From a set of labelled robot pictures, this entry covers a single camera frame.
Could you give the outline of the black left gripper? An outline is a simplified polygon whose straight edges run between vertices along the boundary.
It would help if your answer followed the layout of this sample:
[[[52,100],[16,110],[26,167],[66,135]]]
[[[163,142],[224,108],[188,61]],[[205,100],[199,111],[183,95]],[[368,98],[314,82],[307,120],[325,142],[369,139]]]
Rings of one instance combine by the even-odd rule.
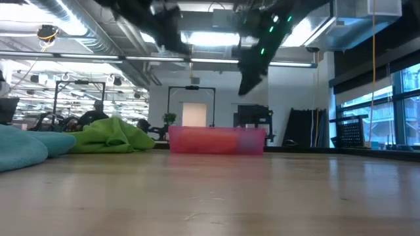
[[[157,38],[166,50],[191,55],[190,47],[181,39],[178,22],[180,8],[175,2],[152,0],[95,0],[110,9],[114,18],[124,18],[140,31]]]

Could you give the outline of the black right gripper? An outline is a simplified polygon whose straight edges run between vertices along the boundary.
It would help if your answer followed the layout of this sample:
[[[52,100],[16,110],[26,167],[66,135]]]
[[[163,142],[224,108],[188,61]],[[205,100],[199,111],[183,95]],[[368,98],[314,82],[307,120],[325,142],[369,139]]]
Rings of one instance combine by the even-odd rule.
[[[268,75],[268,65],[293,28],[296,9],[296,6],[269,6],[241,10],[234,14],[234,26],[239,36],[257,40],[251,46],[238,43],[236,47],[241,73],[239,96],[249,94]]]

